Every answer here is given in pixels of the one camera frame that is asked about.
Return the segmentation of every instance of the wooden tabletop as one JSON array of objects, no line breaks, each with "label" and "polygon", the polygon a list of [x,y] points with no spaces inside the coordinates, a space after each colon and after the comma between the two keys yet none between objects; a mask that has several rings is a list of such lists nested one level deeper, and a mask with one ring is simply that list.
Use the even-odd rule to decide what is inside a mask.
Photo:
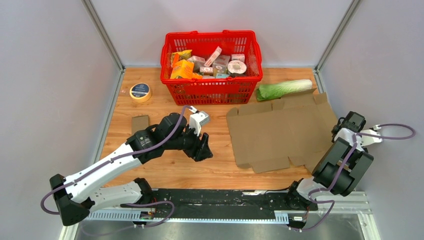
[{"label": "wooden tabletop", "polygon": [[[259,84],[299,79],[311,79],[316,88],[310,68],[265,68]],[[152,97],[145,103],[136,103],[129,95],[130,88],[137,83],[147,83],[152,90]],[[256,95],[253,94],[248,104],[256,102]],[[238,106],[195,106],[211,117],[211,121],[202,127],[202,132],[209,134],[209,147],[213,158],[195,162],[182,151],[167,150],[162,157],[121,174],[106,186],[122,185],[136,178],[145,178],[152,188],[276,190],[288,187],[295,180],[311,176],[303,166],[291,165],[287,169],[264,173],[238,168],[226,121],[228,110]],[[160,68],[127,68],[101,157],[104,158],[113,152],[131,136],[132,117],[148,115],[152,125],[158,124],[172,112],[180,113],[181,109],[181,106],[174,103],[167,87],[162,84]],[[189,115],[190,112],[187,111],[185,117],[188,119]]]}]

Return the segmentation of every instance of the blue label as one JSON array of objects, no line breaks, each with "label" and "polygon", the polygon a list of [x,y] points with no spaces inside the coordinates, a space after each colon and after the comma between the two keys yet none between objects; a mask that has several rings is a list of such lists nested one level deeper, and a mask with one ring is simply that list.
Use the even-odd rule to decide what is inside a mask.
[{"label": "blue label", "polygon": [[135,85],[131,90],[131,94],[136,98],[144,97],[148,93],[149,93],[149,86],[147,86],[147,84],[144,84],[144,83]]}]

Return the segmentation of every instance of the green leafy vegetable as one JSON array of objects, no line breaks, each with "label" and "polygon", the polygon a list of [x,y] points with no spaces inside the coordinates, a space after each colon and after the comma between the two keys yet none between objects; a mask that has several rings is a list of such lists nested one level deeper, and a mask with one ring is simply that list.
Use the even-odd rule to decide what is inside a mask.
[{"label": "green leafy vegetable", "polygon": [[278,99],[284,94],[297,93],[312,88],[312,81],[309,79],[283,81],[277,84],[261,84],[256,89],[256,99],[258,101]]}]

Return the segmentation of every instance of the gray floor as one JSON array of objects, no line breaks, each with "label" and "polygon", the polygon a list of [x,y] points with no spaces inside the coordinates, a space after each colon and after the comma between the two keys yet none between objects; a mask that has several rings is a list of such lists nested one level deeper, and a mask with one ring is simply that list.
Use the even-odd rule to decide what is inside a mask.
[{"label": "gray floor", "polygon": [[[308,224],[319,220],[310,214]],[[85,221],[84,230],[91,234],[109,233],[130,226],[124,221]],[[76,240],[363,240],[358,216],[330,214],[315,230],[297,233],[283,225],[245,223],[177,223],[166,222],[152,228],[131,228],[115,234],[91,237],[80,230]]]}]

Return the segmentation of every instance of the yellow snack bag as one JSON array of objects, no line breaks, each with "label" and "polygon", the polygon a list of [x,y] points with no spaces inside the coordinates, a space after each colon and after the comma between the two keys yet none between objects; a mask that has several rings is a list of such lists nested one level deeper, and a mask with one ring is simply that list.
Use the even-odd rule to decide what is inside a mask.
[{"label": "yellow snack bag", "polygon": [[185,59],[174,64],[171,79],[192,79],[195,64]]},{"label": "yellow snack bag", "polygon": [[191,78],[192,79],[202,79],[203,78],[203,76],[202,75],[200,75],[200,74],[198,74],[198,73],[193,73],[193,75],[191,76]]},{"label": "yellow snack bag", "polygon": [[173,52],[171,54],[171,63],[174,60],[175,54],[178,54],[181,60],[183,60],[183,59],[187,60],[187,59],[189,59],[192,56],[192,50],[190,49],[190,50]]}]

